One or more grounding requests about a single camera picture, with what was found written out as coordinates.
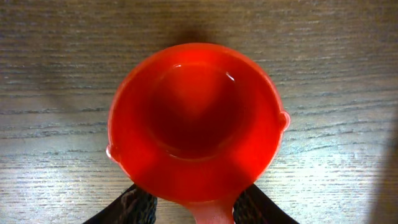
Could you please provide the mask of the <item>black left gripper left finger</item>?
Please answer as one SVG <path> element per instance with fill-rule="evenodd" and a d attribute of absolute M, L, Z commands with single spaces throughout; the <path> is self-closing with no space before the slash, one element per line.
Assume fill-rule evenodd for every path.
<path fill-rule="evenodd" d="M 157 197 L 133 184 L 83 224 L 154 224 Z"/>

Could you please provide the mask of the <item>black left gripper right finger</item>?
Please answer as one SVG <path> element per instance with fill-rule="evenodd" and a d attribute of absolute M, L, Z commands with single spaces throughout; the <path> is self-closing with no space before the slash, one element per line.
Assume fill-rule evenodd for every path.
<path fill-rule="evenodd" d="M 250 185 L 235 201 L 233 219 L 235 224 L 299 224 L 255 184 Z"/>

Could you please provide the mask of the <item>red plastic measuring scoop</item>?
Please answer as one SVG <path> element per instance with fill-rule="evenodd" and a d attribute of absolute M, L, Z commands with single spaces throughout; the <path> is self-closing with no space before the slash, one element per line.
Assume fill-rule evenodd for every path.
<path fill-rule="evenodd" d="M 209 43 L 145 59 L 116 91 L 107 155 L 140 188 L 232 223 L 239 194 L 269 167 L 290 116 L 263 69 Z"/>

